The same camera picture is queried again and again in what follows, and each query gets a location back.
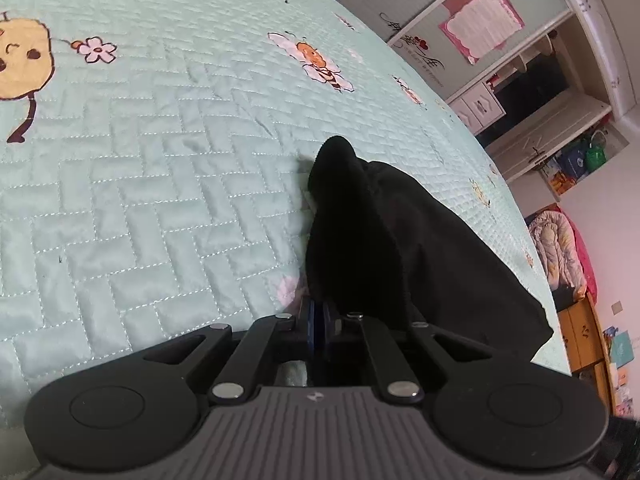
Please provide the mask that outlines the black garment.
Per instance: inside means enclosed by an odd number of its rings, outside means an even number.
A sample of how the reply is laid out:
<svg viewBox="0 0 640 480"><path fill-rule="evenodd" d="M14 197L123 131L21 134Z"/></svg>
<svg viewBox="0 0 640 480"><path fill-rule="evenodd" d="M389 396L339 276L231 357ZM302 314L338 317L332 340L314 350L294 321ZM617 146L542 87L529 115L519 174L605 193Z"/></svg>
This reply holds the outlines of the black garment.
<svg viewBox="0 0 640 480"><path fill-rule="evenodd" d="M424 320L529 361L553 330L541 303L452 210L342 136L308 179L316 203L306 249L311 297L393 330Z"/></svg>

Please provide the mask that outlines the pile of pink clothes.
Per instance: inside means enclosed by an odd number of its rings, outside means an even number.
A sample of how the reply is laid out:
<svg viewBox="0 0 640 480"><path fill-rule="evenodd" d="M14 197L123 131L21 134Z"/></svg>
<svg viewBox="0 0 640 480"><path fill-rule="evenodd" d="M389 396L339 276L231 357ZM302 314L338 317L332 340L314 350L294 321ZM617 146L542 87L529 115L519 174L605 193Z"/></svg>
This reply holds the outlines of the pile of pink clothes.
<svg viewBox="0 0 640 480"><path fill-rule="evenodd" d="M596 274L582 234L558 204L526 220L538 258L552 292L568 289L575 300L598 296Z"/></svg>

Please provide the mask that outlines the light green quilted bedspread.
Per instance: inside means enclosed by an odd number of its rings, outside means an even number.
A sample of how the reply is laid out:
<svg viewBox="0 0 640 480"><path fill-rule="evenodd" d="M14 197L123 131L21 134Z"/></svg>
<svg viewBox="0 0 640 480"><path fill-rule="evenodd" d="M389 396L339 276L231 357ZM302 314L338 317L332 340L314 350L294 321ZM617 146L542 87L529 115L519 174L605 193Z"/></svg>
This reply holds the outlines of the light green quilted bedspread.
<svg viewBox="0 0 640 480"><path fill-rule="evenodd" d="M1 0L3 478L38 465L49 382L293 303L331 136L416 178L556 322L486 152L336 0Z"/></svg>

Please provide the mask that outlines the orange wooden cabinet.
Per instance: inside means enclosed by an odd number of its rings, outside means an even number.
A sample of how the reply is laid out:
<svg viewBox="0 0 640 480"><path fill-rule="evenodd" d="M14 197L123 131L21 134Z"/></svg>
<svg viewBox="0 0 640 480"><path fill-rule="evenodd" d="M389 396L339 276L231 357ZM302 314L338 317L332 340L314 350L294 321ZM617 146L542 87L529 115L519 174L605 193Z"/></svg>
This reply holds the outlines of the orange wooden cabinet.
<svg viewBox="0 0 640 480"><path fill-rule="evenodd" d="M597 390L608 412L615 413L615 393L608 346L590 292L558 312L561 335L574 377Z"/></svg>

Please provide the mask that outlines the white desk shelf unit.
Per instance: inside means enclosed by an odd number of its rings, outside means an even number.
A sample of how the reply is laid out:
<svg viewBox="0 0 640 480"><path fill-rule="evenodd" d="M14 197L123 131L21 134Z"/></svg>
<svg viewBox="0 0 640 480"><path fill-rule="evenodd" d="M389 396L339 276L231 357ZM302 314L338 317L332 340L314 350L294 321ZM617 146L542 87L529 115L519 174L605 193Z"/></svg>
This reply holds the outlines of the white desk shelf unit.
<svg viewBox="0 0 640 480"><path fill-rule="evenodd" d="M491 127L486 150L506 183L534 170L605 118L620 117L634 90L615 30L608 18L597 37L588 18L574 15L512 60L513 73L500 82L497 98L506 114Z"/></svg>

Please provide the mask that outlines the white wardrobe with posters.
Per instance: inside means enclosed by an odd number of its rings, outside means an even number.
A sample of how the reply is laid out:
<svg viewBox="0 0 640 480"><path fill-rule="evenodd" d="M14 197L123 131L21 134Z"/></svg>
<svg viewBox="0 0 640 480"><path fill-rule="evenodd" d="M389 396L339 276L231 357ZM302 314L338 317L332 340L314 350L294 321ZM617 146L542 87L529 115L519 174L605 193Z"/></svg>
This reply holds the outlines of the white wardrobe with posters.
<svg viewBox="0 0 640 480"><path fill-rule="evenodd" d="M568 87L552 44L566 0L337 1L479 136L500 136Z"/></svg>

